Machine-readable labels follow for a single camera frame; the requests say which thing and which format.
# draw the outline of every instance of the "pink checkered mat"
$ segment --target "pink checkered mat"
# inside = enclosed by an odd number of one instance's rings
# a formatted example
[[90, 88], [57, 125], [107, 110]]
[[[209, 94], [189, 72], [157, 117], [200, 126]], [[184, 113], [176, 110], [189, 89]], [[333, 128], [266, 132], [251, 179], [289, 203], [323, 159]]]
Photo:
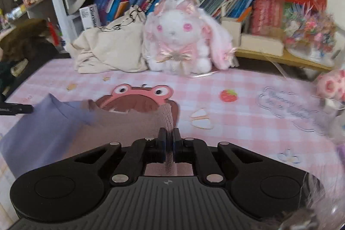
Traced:
[[[8, 102], [36, 104], [48, 93], [60, 101], [95, 101], [124, 83], [167, 85], [174, 91], [170, 100], [180, 108], [177, 127], [183, 138], [203, 139], [209, 146], [228, 141], [311, 172], [326, 186], [343, 182], [342, 163], [326, 136], [331, 116], [318, 108], [309, 82], [237, 69], [199, 78], [150, 71], [79, 74], [73, 64], [72, 59], [47, 63]], [[5, 135], [19, 118], [0, 117], [0, 133]], [[0, 204], [11, 217], [8, 190], [13, 176], [5, 163], [0, 168]]]

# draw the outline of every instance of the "strawberry decal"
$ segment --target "strawberry decal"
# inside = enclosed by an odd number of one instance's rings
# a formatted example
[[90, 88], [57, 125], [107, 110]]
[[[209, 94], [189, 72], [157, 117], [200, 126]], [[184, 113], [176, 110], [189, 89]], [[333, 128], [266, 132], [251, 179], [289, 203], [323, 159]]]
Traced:
[[220, 93], [220, 99], [225, 103], [237, 101], [237, 93], [234, 90], [226, 89]]

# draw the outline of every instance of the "cloud-shaped sticker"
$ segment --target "cloud-shaped sticker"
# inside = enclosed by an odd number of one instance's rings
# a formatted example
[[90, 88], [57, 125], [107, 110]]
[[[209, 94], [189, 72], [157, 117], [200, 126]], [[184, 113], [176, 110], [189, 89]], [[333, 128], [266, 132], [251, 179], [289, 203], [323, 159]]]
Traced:
[[291, 120], [297, 128], [305, 132], [326, 135], [330, 116], [320, 110], [319, 102], [317, 97], [300, 97], [295, 93], [278, 91], [271, 87], [266, 87], [257, 98], [257, 104], [270, 110], [276, 117]]

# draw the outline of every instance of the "white box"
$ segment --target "white box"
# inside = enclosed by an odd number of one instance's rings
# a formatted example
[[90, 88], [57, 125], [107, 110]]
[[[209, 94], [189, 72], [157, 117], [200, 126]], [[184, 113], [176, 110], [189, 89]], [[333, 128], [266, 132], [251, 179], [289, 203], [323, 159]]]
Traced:
[[284, 44], [273, 38], [242, 34], [240, 49], [282, 56]]
[[89, 28], [100, 27], [101, 21], [99, 19], [97, 5], [92, 4], [79, 9], [80, 17], [82, 18], [82, 24], [84, 31]]
[[235, 18], [222, 17], [221, 25], [232, 35], [232, 46], [239, 47], [241, 45], [242, 23], [238, 23]]

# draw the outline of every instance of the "white plush bunny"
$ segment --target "white plush bunny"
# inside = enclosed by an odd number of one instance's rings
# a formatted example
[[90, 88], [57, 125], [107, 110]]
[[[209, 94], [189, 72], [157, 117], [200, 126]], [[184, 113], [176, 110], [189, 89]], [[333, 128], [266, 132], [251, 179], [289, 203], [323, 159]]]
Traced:
[[147, 17], [143, 53], [149, 68], [188, 75], [238, 66], [232, 36], [189, 0], [162, 0]]
[[144, 55], [149, 68], [184, 75], [209, 72], [208, 37], [208, 26], [190, 2], [161, 1], [144, 27]]

